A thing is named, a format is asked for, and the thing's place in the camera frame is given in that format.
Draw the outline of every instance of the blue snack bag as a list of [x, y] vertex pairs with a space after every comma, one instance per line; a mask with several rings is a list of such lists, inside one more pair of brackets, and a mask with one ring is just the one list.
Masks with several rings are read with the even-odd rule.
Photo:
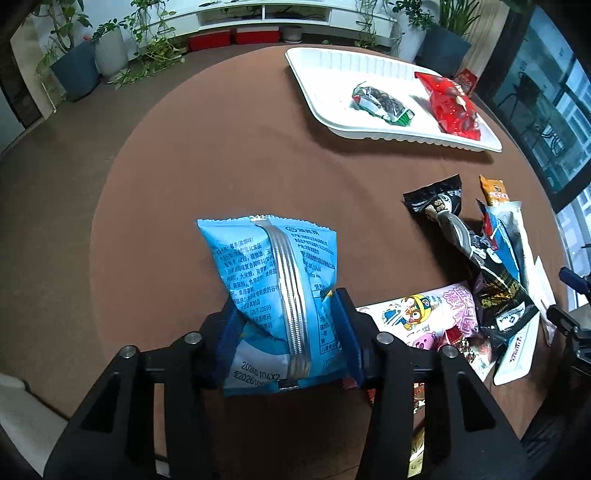
[[197, 224], [234, 304], [248, 318], [224, 393], [274, 393], [344, 376], [329, 307], [336, 233], [271, 215]]
[[511, 240], [509, 240], [509, 235], [507, 235], [505, 225], [489, 210], [490, 207], [484, 205], [480, 200], [477, 200], [477, 202], [483, 216], [483, 235], [489, 239], [492, 250], [496, 252], [511, 276], [518, 282], [521, 282], [517, 259], [515, 258], [513, 246], [511, 245]]

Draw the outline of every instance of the tabletop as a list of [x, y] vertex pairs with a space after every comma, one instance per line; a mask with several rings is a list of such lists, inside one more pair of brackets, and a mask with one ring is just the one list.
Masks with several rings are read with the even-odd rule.
[[[466, 222], [480, 224], [480, 174], [502, 179], [510, 198], [523, 202], [534, 257], [566, 305], [550, 202], [490, 117], [481, 112], [502, 153], [338, 137], [310, 113], [285, 59], [288, 48], [246, 53], [195, 75], [146, 115], [119, 152], [90, 245], [106, 358], [127, 344], [169, 345], [223, 306], [227, 292], [196, 219], [273, 214], [331, 228], [337, 286], [358, 306], [465, 280], [459, 251], [402, 203], [403, 193], [456, 173]], [[492, 387], [518, 435], [545, 396], [551, 357], [540, 331], [530, 374]], [[209, 392], [206, 408], [222, 478], [245, 479], [353, 478], [371, 414], [363, 392], [336, 384], [256, 397]], [[155, 428], [163, 452], [161, 417]]]

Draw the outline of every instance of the red storage box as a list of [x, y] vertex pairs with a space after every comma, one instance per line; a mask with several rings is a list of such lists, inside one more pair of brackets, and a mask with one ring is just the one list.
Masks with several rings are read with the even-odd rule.
[[232, 41], [232, 30], [217, 30], [202, 33], [189, 38], [189, 50], [203, 50], [205, 48], [227, 47]]
[[241, 27], [236, 29], [236, 43], [278, 43], [279, 27]]

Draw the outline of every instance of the white plastic tray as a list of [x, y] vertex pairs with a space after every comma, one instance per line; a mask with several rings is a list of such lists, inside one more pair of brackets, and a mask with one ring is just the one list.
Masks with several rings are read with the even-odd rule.
[[[480, 141], [441, 131], [430, 112], [428, 93], [414, 77], [414, 72], [438, 75], [432, 70], [387, 57], [332, 48], [290, 48], [285, 56], [312, 114], [341, 137], [406, 140], [474, 151], [502, 150], [501, 142], [480, 116]], [[410, 126], [388, 125], [381, 118], [355, 109], [351, 93], [362, 82], [389, 93], [409, 107], [415, 113]]]

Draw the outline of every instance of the orange snack package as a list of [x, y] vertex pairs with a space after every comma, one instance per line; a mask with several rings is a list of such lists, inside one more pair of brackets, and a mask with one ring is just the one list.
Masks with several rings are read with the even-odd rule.
[[500, 203], [510, 202], [502, 180], [488, 180], [480, 175], [480, 186], [488, 206], [492, 207]]

